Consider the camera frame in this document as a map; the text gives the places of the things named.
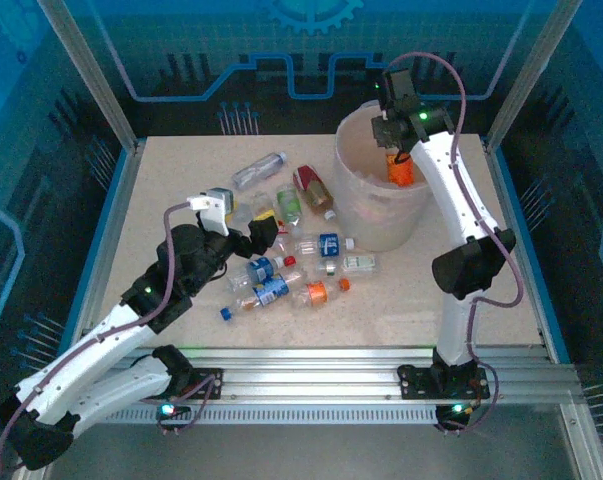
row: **table surface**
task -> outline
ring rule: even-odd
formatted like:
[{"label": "table surface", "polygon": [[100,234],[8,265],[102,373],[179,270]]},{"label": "table surface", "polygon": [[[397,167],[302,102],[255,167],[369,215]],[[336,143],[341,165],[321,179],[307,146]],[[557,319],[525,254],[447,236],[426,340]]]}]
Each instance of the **table surface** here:
[{"label": "table surface", "polygon": [[[485,156],[476,135],[463,135],[460,150],[477,191],[500,225],[504,225]],[[101,316],[120,300],[132,282],[156,261],[164,238],[162,215],[170,205],[214,186],[230,187],[230,176],[272,151],[288,154],[289,165],[261,186],[238,194],[247,200],[257,190],[273,193],[291,179],[296,166],[313,164],[330,188],[334,135],[149,137],[108,279]],[[307,232],[333,231],[305,209]],[[172,217],[172,225],[196,223],[190,210]],[[381,272],[353,279],[350,292],[320,309],[295,310],[279,301],[261,311],[224,322],[219,309],[232,299],[225,279],[208,284],[193,299],[193,308],[148,346],[177,347],[382,347],[436,343],[443,293],[431,273],[432,259],[449,249],[443,216],[431,199],[411,238],[400,248],[378,254]],[[229,269],[245,260],[234,257]],[[516,284],[503,268],[489,296],[512,299]],[[526,294],[514,309],[481,305],[477,343],[539,344],[537,323]]]}]

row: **black mounting plate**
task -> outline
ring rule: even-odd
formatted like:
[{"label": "black mounting plate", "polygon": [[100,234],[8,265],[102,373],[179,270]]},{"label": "black mounting plate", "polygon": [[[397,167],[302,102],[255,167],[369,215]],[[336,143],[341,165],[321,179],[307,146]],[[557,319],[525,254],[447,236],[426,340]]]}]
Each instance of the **black mounting plate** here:
[{"label": "black mounting plate", "polygon": [[476,371],[476,385],[479,392],[467,382],[455,381],[453,377],[446,382],[446,389],[440,392],[431,374],[430,367],[419,368],[414,365],[401,365],[397,368],[402,400],[481,400],[490,398],[490,387],[483,368]]},{"label": "black mounting plate", "polygon": [[[221,398],[221,389],[223,388],[223,369],[222,368],[193,368],[190,374],[190,383],[193,387],[196,387],[209,375],[214,375],[212,392],[210,393],[209,400],[219,400]],[[205,392],[208,391],[208,385],[203,387],[197,393],[188,398],[188,400],[203,400],[205,398]]]}]

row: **green led light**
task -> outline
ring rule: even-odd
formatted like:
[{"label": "green led light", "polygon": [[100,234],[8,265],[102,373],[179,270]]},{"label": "green led light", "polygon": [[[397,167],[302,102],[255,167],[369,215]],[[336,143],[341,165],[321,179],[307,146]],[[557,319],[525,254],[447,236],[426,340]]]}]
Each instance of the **green led light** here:
[{"label": "green led light", "polygon": [[167,417],[169,417],[170,415],[174,414],[174,405],[170,404],[170,403],[166,403],[165,405],[161,405],[161,415],[165,415]]}]

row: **blue bottle label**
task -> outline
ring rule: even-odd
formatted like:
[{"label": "blue bottle label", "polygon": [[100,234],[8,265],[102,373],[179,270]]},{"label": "blue bottle label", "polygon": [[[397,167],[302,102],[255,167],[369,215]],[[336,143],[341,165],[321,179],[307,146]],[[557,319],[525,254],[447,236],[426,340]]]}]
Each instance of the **blue bottle label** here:
[{"label": "blue bottle label", "polygon": [[256,260],[248,263],[249,268],[254,273],[258,282],[262,282],[266,278],[274,275],[274,267],[270,260],[266,257],[257,258]]},{"label": "blue bottle label", "polygon": [[322,233],[319,235],[319,247],[322,257],[338,257],[339,236],[336,233]]},{"label": "blue bottle label", "polygon": [[263,306],[290,293],[290,289],[280,273],[259,285],[255,285],[253,290]]}]

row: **blue bottle cap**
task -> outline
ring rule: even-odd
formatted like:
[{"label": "blue bottle cap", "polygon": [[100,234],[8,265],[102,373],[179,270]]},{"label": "blue bottle cap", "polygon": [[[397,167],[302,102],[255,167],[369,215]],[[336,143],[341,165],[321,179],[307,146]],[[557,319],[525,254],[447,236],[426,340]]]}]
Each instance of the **blue bottle cap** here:
[{"label": "blue bottle cap", "polygon": [[228,307],[222,308],[221,316],[227,322],[228,320],[230,320],[232,318],[232,312],[230,312],[230,309]]}]

